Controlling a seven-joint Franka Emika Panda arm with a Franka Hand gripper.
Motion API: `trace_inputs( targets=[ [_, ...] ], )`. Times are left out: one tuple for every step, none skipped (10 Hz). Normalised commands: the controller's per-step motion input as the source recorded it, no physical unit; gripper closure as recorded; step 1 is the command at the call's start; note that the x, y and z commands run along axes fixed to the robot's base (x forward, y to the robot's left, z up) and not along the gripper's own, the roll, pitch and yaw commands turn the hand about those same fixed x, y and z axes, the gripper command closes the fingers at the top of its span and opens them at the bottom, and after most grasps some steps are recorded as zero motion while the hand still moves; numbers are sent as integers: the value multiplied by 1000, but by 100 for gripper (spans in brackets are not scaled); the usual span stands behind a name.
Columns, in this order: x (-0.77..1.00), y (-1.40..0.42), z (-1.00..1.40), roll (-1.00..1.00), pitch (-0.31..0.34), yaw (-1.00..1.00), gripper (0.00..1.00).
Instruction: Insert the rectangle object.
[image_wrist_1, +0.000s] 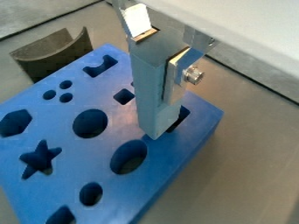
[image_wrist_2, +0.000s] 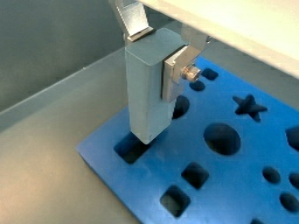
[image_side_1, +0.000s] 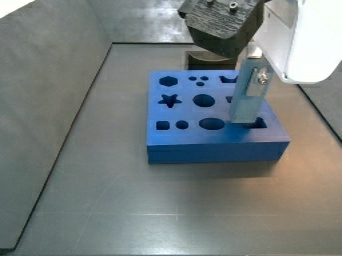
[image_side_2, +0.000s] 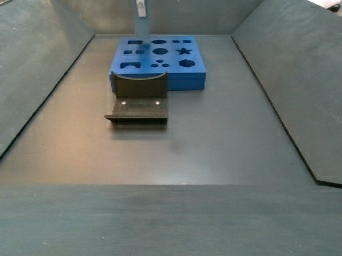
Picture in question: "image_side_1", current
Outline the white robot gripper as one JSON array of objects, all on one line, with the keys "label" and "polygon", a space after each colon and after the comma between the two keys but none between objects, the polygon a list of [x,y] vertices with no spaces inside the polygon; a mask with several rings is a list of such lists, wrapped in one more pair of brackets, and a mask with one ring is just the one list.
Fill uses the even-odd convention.
[{"label": "white robot gripper", "polygon": [[268,91],[269,63],[285,83],[316,84],[342,62],[342,0],[265,0],[264,17],[248,45],[253,97]]}]

